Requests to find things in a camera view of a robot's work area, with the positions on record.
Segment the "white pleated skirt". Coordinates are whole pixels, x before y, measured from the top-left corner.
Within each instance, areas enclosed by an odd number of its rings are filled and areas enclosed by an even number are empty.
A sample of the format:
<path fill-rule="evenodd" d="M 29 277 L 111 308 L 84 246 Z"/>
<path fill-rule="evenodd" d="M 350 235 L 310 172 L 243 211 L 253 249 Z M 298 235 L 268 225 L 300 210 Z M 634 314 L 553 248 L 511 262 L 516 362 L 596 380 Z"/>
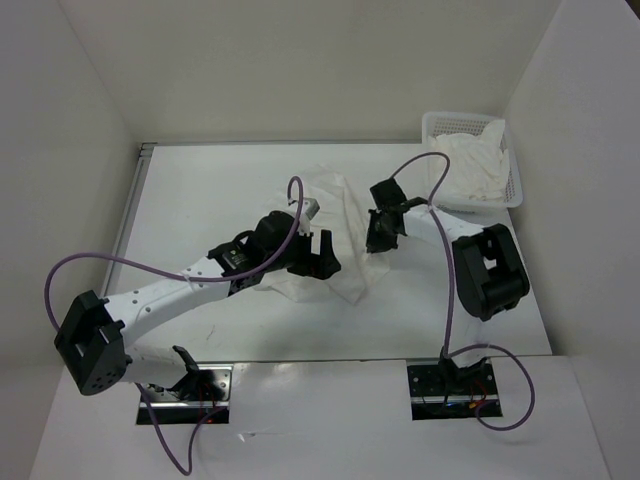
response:
<path fill-rule="evenodd" d="M 365 211 L 344 175 L 316 165 L 299 176 L 305 195 L 319 203 L 319 212 L 311 221 L 312 231 L 332 232 L 341 270 L 325 281 L 277 271 L 266 274 L 255 289 L 277 292 L 296 303 L 341 298 L 356 304 L 389 271 L 389 262 L 384 256 L 366 252 Z"/>

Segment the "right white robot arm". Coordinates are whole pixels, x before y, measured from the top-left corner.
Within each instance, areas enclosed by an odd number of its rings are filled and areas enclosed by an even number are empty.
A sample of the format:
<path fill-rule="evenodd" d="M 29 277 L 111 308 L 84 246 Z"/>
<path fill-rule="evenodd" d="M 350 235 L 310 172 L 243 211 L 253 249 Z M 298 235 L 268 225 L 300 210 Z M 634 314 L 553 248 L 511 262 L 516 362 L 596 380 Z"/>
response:
<path fill-rule="evenodd" d="M 426 296 L 428 319 L 442 325 L 436 338 L 447 362 L 438 380 L 446 391 L 462 392 L 473 381 L 472 365 L 503 352 L 482 334 L 483 324 L 515 309 L 530 291 L 512 232 L 451 215 L 430 198 L 410 198 L 393 178 L 370 193 L 366 249 L 388 255 L 408 272 L 410 293 Z"/>

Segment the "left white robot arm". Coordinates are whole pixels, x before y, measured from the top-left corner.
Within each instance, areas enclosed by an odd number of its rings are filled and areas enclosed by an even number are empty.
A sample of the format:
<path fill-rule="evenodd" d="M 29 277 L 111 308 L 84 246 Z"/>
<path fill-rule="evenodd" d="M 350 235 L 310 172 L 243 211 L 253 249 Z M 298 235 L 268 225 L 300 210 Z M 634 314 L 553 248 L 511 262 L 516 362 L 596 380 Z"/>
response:
<path fill-rule="evenodd" d="M 212 383 L 212 374 L 201 369 L 183 347 L 143 351 L 138 340 L 191 310 L 258 285 L 273 271 L 331 278 L 341 269 L 332 234 L 321 230 L 317 252 L 312 250 L 312 237 L 291 214 L 272 211 L 255 229 L 210 250 L 172 278 L 109 298 L 92 290 L 78 295 L 54 345 L 85 396 L 118 382 L 132 382 L 188 399 Z"/>

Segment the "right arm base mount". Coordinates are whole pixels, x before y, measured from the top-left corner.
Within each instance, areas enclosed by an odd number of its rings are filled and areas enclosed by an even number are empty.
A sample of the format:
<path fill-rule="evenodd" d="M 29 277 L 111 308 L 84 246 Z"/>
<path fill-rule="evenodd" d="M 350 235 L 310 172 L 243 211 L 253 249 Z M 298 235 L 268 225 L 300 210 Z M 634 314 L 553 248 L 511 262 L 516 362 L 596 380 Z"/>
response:
<path fill-rule="evenodd" d="M 408 362 L 406 366 L 414 421 L 502 416 L 490 361 L 483 358 L 458 367 L 443 357 Z"/>

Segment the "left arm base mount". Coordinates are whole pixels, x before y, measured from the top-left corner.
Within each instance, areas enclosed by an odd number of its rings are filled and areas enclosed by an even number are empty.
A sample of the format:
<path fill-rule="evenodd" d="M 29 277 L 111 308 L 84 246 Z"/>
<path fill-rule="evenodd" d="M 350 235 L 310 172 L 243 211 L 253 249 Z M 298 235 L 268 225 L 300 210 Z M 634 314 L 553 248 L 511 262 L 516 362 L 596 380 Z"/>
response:
<path fill-rule="evenodd" d="M 226 424 L 233 367 L 229 364 L 198 363 L 180 346 L 161 353 L 145 366 L 159 369 L 157 382 L 142 385 L 144 394 L 136 417 L 138 425 L 150 425 L 155 416 L 160 425 Z"/>

